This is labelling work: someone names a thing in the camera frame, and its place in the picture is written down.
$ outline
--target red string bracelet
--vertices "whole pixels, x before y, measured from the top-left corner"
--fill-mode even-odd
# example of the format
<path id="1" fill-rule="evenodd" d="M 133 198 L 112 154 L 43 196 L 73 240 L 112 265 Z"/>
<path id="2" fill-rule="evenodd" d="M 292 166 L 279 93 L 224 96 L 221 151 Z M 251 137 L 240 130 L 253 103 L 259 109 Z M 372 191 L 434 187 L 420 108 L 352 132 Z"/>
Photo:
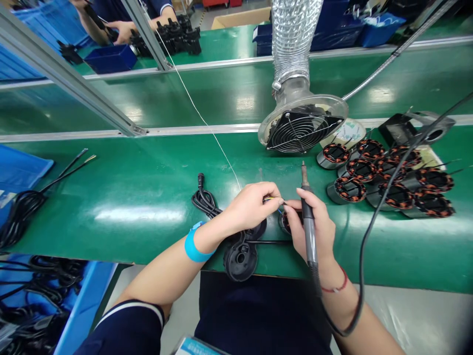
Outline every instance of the red string bracelet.
<path id="1" fill-rule="evenodd" d="M 346 287 L 346 284 L 348 283 L 348 275 L 346 274 L 345 270 L 341 266 L 340 268 L 343 271 L 343 274 L 345 275 L 345 280 L 343 280 L 343 285 L 340 288 L 332 288 L 332 289 L 322 287 L 322 291 L 330 292 L 330 293 L 339 293 Z"/>

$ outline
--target navy shirt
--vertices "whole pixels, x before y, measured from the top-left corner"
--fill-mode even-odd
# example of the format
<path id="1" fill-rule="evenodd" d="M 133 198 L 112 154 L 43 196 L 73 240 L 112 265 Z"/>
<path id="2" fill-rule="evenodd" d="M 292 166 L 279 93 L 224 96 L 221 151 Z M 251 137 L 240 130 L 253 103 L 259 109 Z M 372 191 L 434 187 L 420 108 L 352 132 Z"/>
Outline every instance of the navy shirt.
<path id="1" fill-rule="evenodd" d="M 252 277 L 221 290 L 207 287 L 217 297 L 205 297 L 203 304 L 202 278 L 198 339 L 231 355 L 332 354 L 325 319 L 308 307 L 292 280 Z M 159 354 L 163 318 L 157 305 L 121 303 L 103 316 L 75 355 Z"/>
<path id="2" fill-rule="evenodd" d="M 143 3 L 150 19 L 161 16 L 166 6 L 172 7 L 170 0 L 143 0 Z M 107 22 L 132 20 L 120 0 L 93 0 L 92 8 Z"/>

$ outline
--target aluminum foil duct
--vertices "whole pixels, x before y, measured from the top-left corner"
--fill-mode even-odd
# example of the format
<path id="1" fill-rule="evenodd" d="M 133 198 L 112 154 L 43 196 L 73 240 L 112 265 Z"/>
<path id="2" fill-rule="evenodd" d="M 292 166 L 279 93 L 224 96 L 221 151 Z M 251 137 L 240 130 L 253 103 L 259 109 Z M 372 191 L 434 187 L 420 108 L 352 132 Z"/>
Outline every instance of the aluminum foil duct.
<path id="1" fill-rule="evenodd" d="M 302 76 L 309 81 L 309 50 L 323 0 L 273 0 L 272 55 L 273 88 L 284 81 Z"/>

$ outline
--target forearm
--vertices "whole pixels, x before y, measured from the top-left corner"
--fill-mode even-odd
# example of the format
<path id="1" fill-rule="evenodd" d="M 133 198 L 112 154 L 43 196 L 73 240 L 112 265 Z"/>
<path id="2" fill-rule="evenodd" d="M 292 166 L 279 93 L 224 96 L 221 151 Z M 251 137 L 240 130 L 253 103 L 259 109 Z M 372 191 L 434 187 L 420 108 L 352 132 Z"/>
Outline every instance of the forearm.
<path id="1" fill-rule="evenodd" d="M 320 282 L 324 288 L 338 288 L 343 284 L 344 273 L 335 259 L 319 266 Z M 346 287 L 337 293 L 323 292 L 323 303 L 339 329 L 346 329 L 355 315 L 359 294 L 348 280 Z M 386 330 L 368 304 L 364 304 L 358 325 L 348 337 L 336 336 L 337 342 L 350 355 L 401 355 L 404 351 Z"/>
<path id="2" fill-rule="evenodd" d="M 219 215 L 199 227 L 194 234 L 197 250 L 206 254 L 214 251 L 230 233 L 226 225 L 224 216 Z M 166 305 L 178 299 L 205 264 L 196 263 L 187 256 L 185 239 L 186 237 L 177 241 L 148 264 L 126 288 L 116 304 L 128 299 L 138 299 Z"/>
<path id="3" fill-rule="evenodd" d="M 168 25 L 169 24 L 168 19 L 171 19 L 173 22 L 177 22 L 176 14 L 175 14 L 173 8 L 170 7 L 170 6 L 166 6 L 163 9 L 163 13 L 161 14 L 161 16 L 150 20 L 149 21 L 149 26 L 151 27 L 151 29 L 153 31 L 156 31 L 158 29 L 158 22 L 161 23 L 162 26 Z"/>
<path id="4" fill-rule="evenodd" d="M 100 46 L 109 44 L 109 40 L 105 31 L 98 28 L 95 22 L 90 18 L 83 8 L 76 9 L 79 14 L 80 23 L 84 27 L 89 36 Z"/>

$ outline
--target black power cord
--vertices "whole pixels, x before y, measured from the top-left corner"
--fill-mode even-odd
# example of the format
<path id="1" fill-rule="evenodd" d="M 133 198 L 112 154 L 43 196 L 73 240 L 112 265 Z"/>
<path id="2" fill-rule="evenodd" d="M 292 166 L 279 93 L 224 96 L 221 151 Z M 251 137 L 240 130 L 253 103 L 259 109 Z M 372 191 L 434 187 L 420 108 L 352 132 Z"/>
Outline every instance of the black power cord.
<path id="1" fill-rule="evenodd" d="M 0 268 L 2 270 L 33 273 L 29 281 L 0 282 L 0 285 L 21 285 L 0 296 L 0 327 L 8 324 L 16 327 L 10 336 L 11 343 L 1 353 L 52 354 L 70 314 L 64 300 L 71 290 L 79 293 L 87 261 L 35 255 L 29 259 L 28 264 L 10 260 L 2 260 L 0 264 L 9 266 Z M 7 307 L 2 302 L 22 290 L 26 292 L 25 306 Z M 44 306 L 40 303 L 30 304 L 28 293 L 41 295 L 56 308 L 55 314 L 45 314 Z"/>
<path id="2" fill-rule="evenodd" d="M 328 323 L 330 324 L 330 327 L 333 329 L 333 331 L 343 337 L 346 337 L 350 335 L 353 330 L 355 329 L 356 325 L 358 324 L 358 321 L 360 320 L 361 312 L 363 310 L 363 304 L 365 302 L 365 275 L 364 275 L 364 270 L 363 270 L 363 262 L 364 262 L 364 256 L 365 256 L 365 246 L 366 242 L 368 240 L 368 237 L 370 236 L 371 230 L 374 226 L 374 222 L 376 221 L 376 217 L 379 214 L 379 211 L 381 210 L 381 206 L 383 205 L 384 201 L 386 200 L 386 196 L 389 193 L 389 189 L 391 188 L 391 185 L 393 184 L 394 179 L 396 178 L 397 174 L 403 167 L 403 162 L 408 159 L 410 154 L 419 146 L 419 144 L 435 129 L 435 127 L 442 121 L 444 120 L 449 114 L 451 114 L 454 110 L 456 110 L 459 106 L 463 105 L 467 101 L 471 100 L 473 98 L 473 92 L 469 93 L 467 96 L 465 96 L 462 100 L 457 102 L 455 105 L 453 105 L 451 108 L 449 108 L 443 115 L 441 115 L 439 118 L 437 118 L 430 126 L 427 127 L 427 129 L 420 135 L 418 135 L 417 140 L 409 147 L 409 149 L 404 153 L 403 157 L 399 161 L 399 164 L 397 165 L 396 169 L 394 170 L 391 178 L 388 181 L 388 184 L 386 186 L 386 189 L 384 190 L 384 194 L 381 197 L 381 200 L 378 203 L 378 206 L 376 207 L 376 210 L 373 213 L 373 217 L 371 218 L 371 222 L 368 225 L 368 228 L 365 232 L 365 235 L 363 236 L 363 239 L 361 241 L 361 247 L 360 247 L 360 297 L 358 298 L 358 304 L 356 305 L 355 309 L 355 315 L 353 316 L 352 321 L 350 322 L 350 325 L 348 326 L 347 329 L 341 330 L 339 329 L 334 322 L 330 319 L 330 316 L 328 315 L 325 307 L 322 307 L 325 313 L 325 317 L 327 318 Z"/>
<path id="3" fill-rule="evenodd" d="M 23 234 L 25 233 L 30 223 L 31 217 L 46 202 L 47 197 L 45 196 L 45 192 L 49 190 L 51 186 L 60 182 L 62 179 L 67 178 L 69 175 L 75 173 L 77 170 L 85 166 L 90 160 L 96 157 L 95 155 L 92 155 L 77 168 L 73 169 L 70 172 L 67 172 L 86 151 L 88 151 L 87 148 L 82 150 L 54 181 L 46 185 L 41 190 L 28 190 L 20 192 L 18 195 L 16 195 L 13 205 L 8 214 L 8 219 L 6 220 L 5 224 L 0 228 L 0 249 L 16 244 L 23 237 Z"/>
<path id="4" fill-rule="evenodd" d="M 199 173 L 197 176 L 198 180 L 198 190 L 192 196 L 192 204 L 197 207 L 199 210 L 204 212 L 207 217 L 210 219 L 217 217 L 222 210 L 219 209 L 215 204 L 215 198 L 207 190 L 203 189 L 204 176 L 202 173 Z M 292 244 L 292 240 L 245 240 L 249 244 L 273 244 L 273 245 L 288 245 Z"/>

